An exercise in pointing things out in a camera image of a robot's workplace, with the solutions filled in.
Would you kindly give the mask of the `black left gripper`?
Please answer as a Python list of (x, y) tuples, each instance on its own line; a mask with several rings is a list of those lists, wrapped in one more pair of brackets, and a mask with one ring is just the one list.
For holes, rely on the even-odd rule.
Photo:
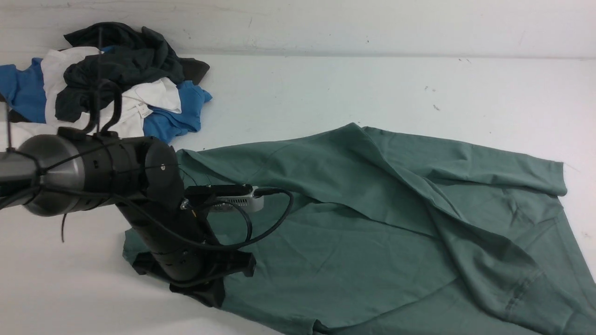
[(224, 278), (236, 273), (253, 276), (256, 259), (252, 253), (241, 251), (145, 252), (136, 256), (132, 267), (139, 275), (169, 284), (172, 293), (219, 309), (226, 297)]

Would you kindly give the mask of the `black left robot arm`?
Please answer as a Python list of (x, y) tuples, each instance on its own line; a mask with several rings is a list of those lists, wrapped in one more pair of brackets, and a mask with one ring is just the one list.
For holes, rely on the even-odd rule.
[(220, 308), (226, 276), (253, 276), (256, 260), (224, 246), (209, 210), (249, 185), (185, 187), (175, 151), (151, 137), (38, 135), (1, 153), (1, 208), (65, 215), (115, 204), (146, 251), (132, 267), (207, 307)]

